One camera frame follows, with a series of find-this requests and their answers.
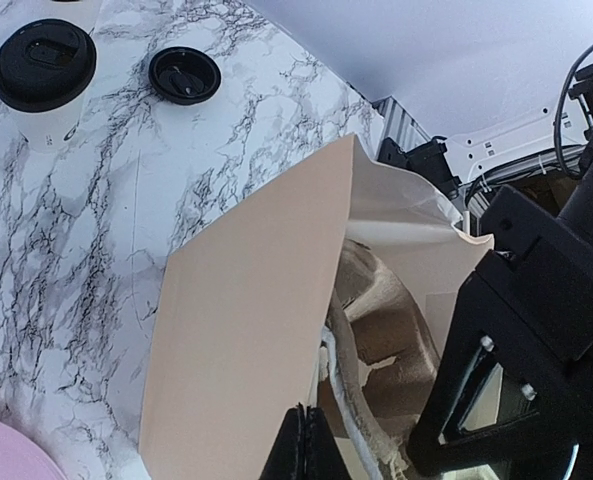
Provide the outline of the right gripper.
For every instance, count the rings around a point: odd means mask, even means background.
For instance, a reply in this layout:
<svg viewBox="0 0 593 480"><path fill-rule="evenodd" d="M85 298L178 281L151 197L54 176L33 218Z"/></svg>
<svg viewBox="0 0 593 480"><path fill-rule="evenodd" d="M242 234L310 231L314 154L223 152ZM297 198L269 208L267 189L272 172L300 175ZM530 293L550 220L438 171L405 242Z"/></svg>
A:
<svg viewBox="0 0 593 480"><path fill-rule="evenodd" d="M505 187L483 217L499 245L459 291L438 375L406 452L423 476L512 462L540 478L572 469L577 443L549 382L593 390L593 186L578 186L556 217ZM533 410L464 423L502 366L536 387Z"/></svg>

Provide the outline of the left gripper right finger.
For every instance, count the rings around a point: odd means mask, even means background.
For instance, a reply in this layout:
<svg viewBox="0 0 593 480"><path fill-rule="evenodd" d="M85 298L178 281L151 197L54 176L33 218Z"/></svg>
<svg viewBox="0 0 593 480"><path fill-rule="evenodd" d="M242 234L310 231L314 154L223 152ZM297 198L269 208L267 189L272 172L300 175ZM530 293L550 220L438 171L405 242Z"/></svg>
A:
<svg viewBox="0 0 593 480"><path fill-rule="evenodd" d="M324 412L308 407L305 428L305 478L308 480L351 480Z"/></svg>

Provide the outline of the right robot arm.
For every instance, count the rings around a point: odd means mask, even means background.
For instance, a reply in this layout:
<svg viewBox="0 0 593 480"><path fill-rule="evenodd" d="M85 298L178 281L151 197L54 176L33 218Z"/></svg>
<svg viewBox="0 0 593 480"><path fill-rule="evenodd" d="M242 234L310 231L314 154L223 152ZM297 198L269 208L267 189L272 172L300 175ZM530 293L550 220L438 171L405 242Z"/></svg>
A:
<svg viewBox="0 0 593 480"><path fill-rule="evenodd" d="M452 199L494 194L478 225L496 244L458 291L412 464L580 465L593 443L593 63L578 58L558 99L515 121L408 151L385 136L377 159Z"/></svg>

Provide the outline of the cardboard cup carrier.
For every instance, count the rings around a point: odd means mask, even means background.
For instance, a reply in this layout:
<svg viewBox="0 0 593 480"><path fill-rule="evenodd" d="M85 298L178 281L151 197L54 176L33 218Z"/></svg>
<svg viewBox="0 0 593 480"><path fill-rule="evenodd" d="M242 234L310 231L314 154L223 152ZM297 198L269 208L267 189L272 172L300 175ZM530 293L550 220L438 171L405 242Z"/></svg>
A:
<svg viewBox="0 0 593 480"><path fill-rule="evenodd" d="M318 404L372 479L417 479L405 448L439 355L412 294L373 251L343 243L322 345Z"/></svg>

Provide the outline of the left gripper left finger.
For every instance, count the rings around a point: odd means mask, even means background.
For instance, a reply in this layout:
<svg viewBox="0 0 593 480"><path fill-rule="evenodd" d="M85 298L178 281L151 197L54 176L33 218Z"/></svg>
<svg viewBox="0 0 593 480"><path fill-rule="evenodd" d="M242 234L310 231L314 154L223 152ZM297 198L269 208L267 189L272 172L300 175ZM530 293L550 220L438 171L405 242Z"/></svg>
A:
<svg viewBox="0 0 593 480"><path fill-rule="evenodd" d="M302 404L287 410L260 480L306 478L306 427L307 417Z"/></svg>

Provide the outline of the brown paper bag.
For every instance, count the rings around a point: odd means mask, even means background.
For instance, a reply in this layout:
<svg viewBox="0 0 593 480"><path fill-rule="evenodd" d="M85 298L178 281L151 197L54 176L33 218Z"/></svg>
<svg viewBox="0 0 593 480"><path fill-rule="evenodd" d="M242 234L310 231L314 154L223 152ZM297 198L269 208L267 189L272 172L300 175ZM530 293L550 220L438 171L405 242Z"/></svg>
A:
<svg viewBox="0 0 593 480"><path fill-rule="evenodd" d="M288 409L314 405L345 240L412 294L442 360L456 294L494 244L418 174L345 136L222 215L167 262L139 452L154 479L257 479Z"/></svg>

